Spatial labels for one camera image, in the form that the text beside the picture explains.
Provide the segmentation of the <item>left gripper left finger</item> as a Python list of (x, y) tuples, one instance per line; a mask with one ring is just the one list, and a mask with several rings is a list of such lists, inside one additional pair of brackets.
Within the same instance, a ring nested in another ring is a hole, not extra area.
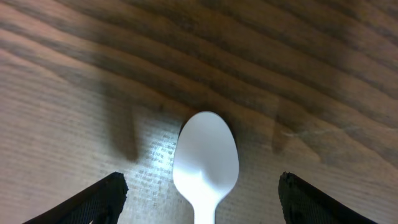
[(24, 224), (117, 224), (127, 191), (124, 174), (113, 172)]

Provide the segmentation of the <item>white spoon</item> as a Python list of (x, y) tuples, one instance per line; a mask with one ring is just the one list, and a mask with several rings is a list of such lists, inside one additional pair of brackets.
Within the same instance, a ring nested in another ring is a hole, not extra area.
[(179, 134), (172, 177), (193, 207), (194, 224), (215, 224), (216, 208), (238, 175), (238, 151), (224, 119), (210, 111), (193, 115)]

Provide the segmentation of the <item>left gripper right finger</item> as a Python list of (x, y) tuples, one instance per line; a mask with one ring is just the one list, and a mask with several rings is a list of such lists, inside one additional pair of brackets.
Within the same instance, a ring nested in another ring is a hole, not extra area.
[(288, 224), (373, 223), (290, 172), (280, 176), (278, 194)]

